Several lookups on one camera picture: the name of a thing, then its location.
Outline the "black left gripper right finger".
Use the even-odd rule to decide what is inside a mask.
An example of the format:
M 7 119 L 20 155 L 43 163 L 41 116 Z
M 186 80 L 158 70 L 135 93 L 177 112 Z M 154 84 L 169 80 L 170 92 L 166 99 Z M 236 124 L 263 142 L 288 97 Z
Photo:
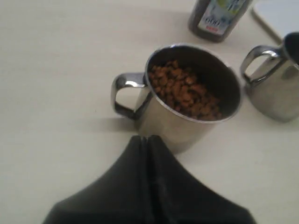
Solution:
M 246 208 L 190 174 L 159 136 L 150 136 L 147 148 L 152 205 L 162 224 L 256 223 Z

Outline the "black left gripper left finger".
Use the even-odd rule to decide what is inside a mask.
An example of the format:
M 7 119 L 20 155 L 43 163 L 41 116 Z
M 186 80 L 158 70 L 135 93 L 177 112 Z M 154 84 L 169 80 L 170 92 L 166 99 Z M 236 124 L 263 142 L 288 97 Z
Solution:
M 110 169 L 78 193 L 56 203 L 45 224 L 150 224 L 146 139 L 133 136 Z

